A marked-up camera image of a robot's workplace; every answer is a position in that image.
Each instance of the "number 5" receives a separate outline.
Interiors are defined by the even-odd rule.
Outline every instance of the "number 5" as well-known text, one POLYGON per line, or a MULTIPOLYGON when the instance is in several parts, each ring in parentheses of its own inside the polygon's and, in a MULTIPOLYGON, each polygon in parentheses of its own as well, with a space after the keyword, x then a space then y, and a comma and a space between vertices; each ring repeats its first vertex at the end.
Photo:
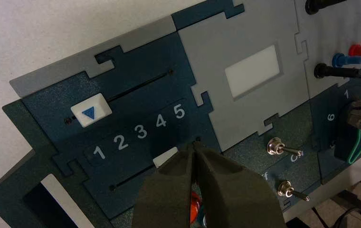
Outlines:
POLYGON ((179 108, 181 106, 182 106, 181 104, 178 104, 173 108, 176 118, 178 118, 178 119, 182 119, 185 116, 185 110, 179 108))

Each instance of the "toggle switch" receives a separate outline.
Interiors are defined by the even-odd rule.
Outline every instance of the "toggle switch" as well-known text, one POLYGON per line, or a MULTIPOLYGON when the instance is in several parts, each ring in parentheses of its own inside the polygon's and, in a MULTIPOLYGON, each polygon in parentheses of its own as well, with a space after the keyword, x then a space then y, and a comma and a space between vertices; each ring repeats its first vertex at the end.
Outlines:
POLYGON ((283 181, 277 189, 277 194, 279 196, 285 196, 287 198, 290 198, 291 196, 298 197, 302 200, 309 201, 309 196, 306 194, 303 194, 301 192, 297 192, 294 190, 294 188, 291 186, 291 182, 288 180, 283 181))
POLYGON ((267 152, 271 155, 280 155, 284 152, 287 152, 297 157, 302 157, 302 155, 304 154, 304 152, 301 150, 285 147, 285 144, 281 141, 280 138, 277 137, 272 138, 269 141, 269 143, 267 144, 267 152))

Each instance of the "green wire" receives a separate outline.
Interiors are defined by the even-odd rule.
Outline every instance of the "green wire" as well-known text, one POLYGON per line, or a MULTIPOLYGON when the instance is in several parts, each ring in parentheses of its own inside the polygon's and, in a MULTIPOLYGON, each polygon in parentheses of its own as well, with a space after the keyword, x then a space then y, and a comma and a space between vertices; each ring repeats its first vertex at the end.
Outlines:
POLYGON ((353 164, 358 157, 361 155, 361 149, 355 153, 357 151, 358 145, 360 145, 360 141, 361 141, 361 130, 358 129, 357 131, 357 141, 355 142, 355 145, 353 147, 353 149, 351 150, 350 156, 348 157, 348 163, 351 165, 353 164))

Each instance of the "screw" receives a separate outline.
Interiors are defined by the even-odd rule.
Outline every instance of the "screw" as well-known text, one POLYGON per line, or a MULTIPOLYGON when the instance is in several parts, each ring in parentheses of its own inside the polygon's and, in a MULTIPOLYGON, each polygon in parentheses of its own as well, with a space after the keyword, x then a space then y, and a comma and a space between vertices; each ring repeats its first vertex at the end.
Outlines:
POLYGON ((71 119, 70 118, 65 118, 64 122, 65 122, 66 125, 69 125, 69 124, 71 124, 71 119))

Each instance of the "white number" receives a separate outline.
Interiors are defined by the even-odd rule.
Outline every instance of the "white number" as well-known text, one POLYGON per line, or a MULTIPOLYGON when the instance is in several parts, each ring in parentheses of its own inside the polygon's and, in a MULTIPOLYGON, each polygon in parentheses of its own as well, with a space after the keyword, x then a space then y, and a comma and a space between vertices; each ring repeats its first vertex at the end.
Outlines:
POLYGON ((178 109, 181 106, 182 106, 181 104, 178 104, 173 108, 173 111, 175 112, 176 118, 178 118, 178 119, 182 119, 185 116, 185 110, 183 110, 181 108, 178 109))
POLYGON ((162 118, 162 115, 159 114, 158 118, 157 118, 157 124, 155 126, 159 127, 159 126, 164 126, 166 127, 166 121, 162 118))
POLYGON ((263 175, 262 175, 262 177, 264 177, 265 179, 266 179, 266 181, 268 180, 268 172, 265 172, 263 175))
POLYGON ((124 142, 124 137, 123 137, 123 135, 117 135, 117 136, 114 138, 114 142, 117 143, 117 140, 118 140, 118 139, 120 140, 120 142, 119 142, 119 147, 118 147, 118 149, 119 149, 120 151, 129 146, 129 144, 123 145, 123 142, 124 142))
POLYGON ((95 147, 94 154, 96 154, 96 153, 98 153, 102 159, 105 159, 105 155, 104 155, 104 153, 102 153, 102 150, 101 150, 101 148, 99 148, 99 146, 95 147))
POLYGON ((291 162, 296 162, 296 160, 298 160, 298 156, 295 156, 295 155, 291 155, 291 162))
POLYGON ((138 131, 139 133, 142 133, 142 135, 138 135, 137 138, 139 139, 143 139, 147 136, 147 131, 144 130, 144 127, 143 125, 137 125, 135 128, 134 128, 135 131, 138 131))
POLYGON ((333 121, 334 120, 334 114, 328 114, 327 115, 327 120, 328 121, 333 121))

